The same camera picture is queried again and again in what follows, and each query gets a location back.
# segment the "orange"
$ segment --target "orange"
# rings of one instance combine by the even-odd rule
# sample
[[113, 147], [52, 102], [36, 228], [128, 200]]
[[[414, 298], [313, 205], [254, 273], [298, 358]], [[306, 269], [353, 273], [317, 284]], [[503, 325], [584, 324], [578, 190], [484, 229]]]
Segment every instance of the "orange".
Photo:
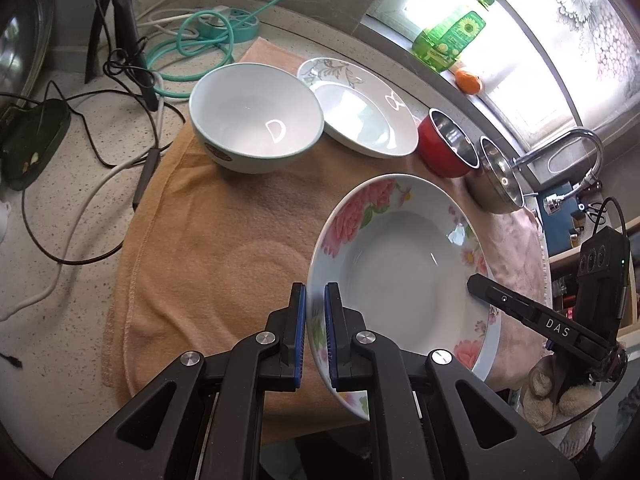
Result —
[[473, 72], [461, 68], [456, 70], [456, 84], [465, 94], [476, 95], [482, 90], [482, 81]]

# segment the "speckled countertop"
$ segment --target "speckled countertop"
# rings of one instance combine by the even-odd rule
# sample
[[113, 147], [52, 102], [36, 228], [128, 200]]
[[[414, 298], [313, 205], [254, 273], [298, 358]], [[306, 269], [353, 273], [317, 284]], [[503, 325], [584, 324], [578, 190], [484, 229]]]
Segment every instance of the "speckled countertop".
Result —
[[[300, 35], [262, 25], [260, 35], [300, 56], [349, 57]], [[238, 59], [249, 44], [236, 47]], [[196, 73], [222, 56], [211, 52], [180, 62], [168, 72]], [[84, 85], [81, 74], [42, 73], [35, 93], [53, 78], [67, 95], [115, 88], [107, 78]], [[417, 117], [427, 107], [398, 86], [390, 85]], [[188, 88], [177, 84], [172, 89]], [[148, 119], [130, 98], [101, 94], [73, 103], [85, 113], [98, 150], [108, 162], [118, 163], [148, 146], [152, 140]], [[186, 103], [178, 107], [186, 113]], [[180, 121], [165, 110], [162, 144], [180, 129]], [[105, 173], [91, 148], [78, 117], [52, 161], [26, 190], [26, 213], [40, 242], [54, 254], [61, 245], [81, 201]], [[76, 229], [69, 258], [88, 258], [117, 245], [133, 215], [131, 199], [140, 169], [127, 170], [111, 180], [91, 202]], [[46, 288], [55, 264], [33, 245], [22, 223], [20, 194], [0, 188], [0, 200], [10, 202], [8, 231], [0, 244], [0, 312]], [[118, 266], [118, 255], [84, 267], [64, 267], [51, 296], [0, 323], [0, 352], [21, 359], [23, 370], [0, 360], [0, 420], [15, 443], [45, 472], [55, 468], [118, 408], [113, 391], [102, 385], [100, 350], [106, 313]]]

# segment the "dish soap bottle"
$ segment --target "dish soap bottle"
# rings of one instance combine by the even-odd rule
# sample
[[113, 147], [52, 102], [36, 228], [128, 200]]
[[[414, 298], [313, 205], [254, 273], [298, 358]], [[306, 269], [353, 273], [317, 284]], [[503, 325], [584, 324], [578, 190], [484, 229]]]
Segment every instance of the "dish soap bottle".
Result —
[[433, 28], [425, 28], [415, 38], [414, 56], [436, 72], [453, 65], [460, 53], [486, 25], [482, 15], [495, 0], [476, 0], [472, 6], [459, 6]]

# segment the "bowl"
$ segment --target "bowl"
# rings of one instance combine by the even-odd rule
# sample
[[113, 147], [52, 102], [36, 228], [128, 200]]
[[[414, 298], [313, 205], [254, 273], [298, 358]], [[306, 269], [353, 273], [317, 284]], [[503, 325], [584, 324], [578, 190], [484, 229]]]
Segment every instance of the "bowl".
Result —
[[416, 176], [387, 174], [360, 184], [327, 219], [306, 280], [306, 331], [325, 385], [355, 415], [368, 418], [366, 392], [331, 388], [324, 286], [367, 328], [404, 350], [448, 349], [484, 380], [494, 362], [500, 317], [473, 298], [466, 280], [491, 277], [476, 234], [443, 190]]
[[489, 213], [506, 214], [522, 208], [522, 188], [500, 148], [486, 136], [480, 137], [478, 146], [481, 169], [465, 175], [469, 194]]
[[414, 117], [375, 74], [341, 59], [316, 57], [300, 65], [298, 78], [315, 92], [326, 132], [341, 144], [375, 158], [415, 151]]
[[480, 167], [473, 143], [449, 116], [432, 108], [418, 126], [418, 153], [439, 176], [457, 178]]
[[210, 158], [239, 173], [267, 173], [298, 158], [320, 138], [322, 110], [290, 73], [260, 63], [209, 72], [191, 92], [189, 113]]

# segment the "red metal bowl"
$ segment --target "red metal bowl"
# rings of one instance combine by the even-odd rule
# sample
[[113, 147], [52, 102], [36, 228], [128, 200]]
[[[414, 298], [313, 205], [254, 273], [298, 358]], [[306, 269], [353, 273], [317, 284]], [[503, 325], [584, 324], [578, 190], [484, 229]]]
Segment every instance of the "red metal bowl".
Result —
[[480, 168], [478, 152], [462, 128], [435, 108], [418, 126], [418, 153], [431, 171], [445, 178]]

